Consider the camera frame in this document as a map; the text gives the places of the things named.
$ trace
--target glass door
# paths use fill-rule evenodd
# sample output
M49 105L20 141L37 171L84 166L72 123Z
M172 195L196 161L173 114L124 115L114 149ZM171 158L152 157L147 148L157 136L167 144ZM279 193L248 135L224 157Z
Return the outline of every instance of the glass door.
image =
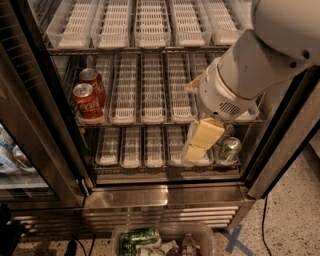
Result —
M52 189L0 123L0 201L56 200Z

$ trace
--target refrigerator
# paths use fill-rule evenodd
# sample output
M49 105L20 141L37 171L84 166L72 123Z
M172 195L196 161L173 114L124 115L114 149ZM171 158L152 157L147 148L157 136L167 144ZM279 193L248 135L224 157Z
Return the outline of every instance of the refrigerator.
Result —
M218 164L215 148L197 164L186 163L183 144L200 112L181 84L200 75L250 24L224 41L205 11L210 1L154 0L164 29L150 41L142 29L145 1L115 2L0 3L1 129L32 169L5 149L13 164L0 166L8 223L23 225L25 236L108 234L118 225L164 222L233 230L316 133L319 68L273 86L253 112L229 122L242 143L235 164ZM78 3L89 6L83 15L90 31L83 44L69 45L72 39L63 43L59 29L67 30L62 20L73 17L63 16L61 6ZM112 16L112 4L122 12ZM196 7L191 12L201 17L200 39L181 32L179 4L183 13L184 4ZM125 25L104 41L101 19L105 30L111 21ZM79 115L72 98L85 68L101 74L106 92L103 118L93 123Z

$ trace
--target can lid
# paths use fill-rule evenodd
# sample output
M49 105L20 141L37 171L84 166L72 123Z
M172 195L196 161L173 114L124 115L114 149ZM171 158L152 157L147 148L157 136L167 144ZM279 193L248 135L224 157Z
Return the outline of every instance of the can lid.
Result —
M85 98L91 95L92 91L93 91L93 87L91 84L82 83L82 84L77 84L73 88L72 93L77 98Z
M230 137L226 139L223 144L228 146L231 150L236 150L238 152L241 150L241 141L238 138Z
M79 73L80 80L90 81L98 76L98 71L94 68L85 68Z

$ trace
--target soda can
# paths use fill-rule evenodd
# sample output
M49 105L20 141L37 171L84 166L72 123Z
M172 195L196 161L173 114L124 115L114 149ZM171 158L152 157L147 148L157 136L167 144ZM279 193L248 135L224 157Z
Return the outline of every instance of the soda can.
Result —
M227 138L222 144L217 161L223 165L235 164L240 151L241 141L235 137Z
M93 86L88 83L77 84L72 90L73 100L80 115L86 119L102 117L103 112Z
M130 239L133 244L151 244L160 238L159 231L156 228L134 229L130 233Z
M132 256L134 255L134 247L130 240L130 234L124 233L119 238L119 256Z
M106 102L106 92L99 72L94 68L85 68L79 73L79 80L81 83L88 83L93 86L99 99L99 104L102 108L104 108Z

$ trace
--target green can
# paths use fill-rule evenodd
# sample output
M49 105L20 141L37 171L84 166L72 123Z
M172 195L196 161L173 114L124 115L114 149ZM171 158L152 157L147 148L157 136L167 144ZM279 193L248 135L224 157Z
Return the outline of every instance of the green can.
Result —
M150 244L158 241L160 237L156 228L140 228L134 229L130 233L132 244Z
M130 234L124 233L119 238L119 256L132 256L134 255L134 246L130 240Z

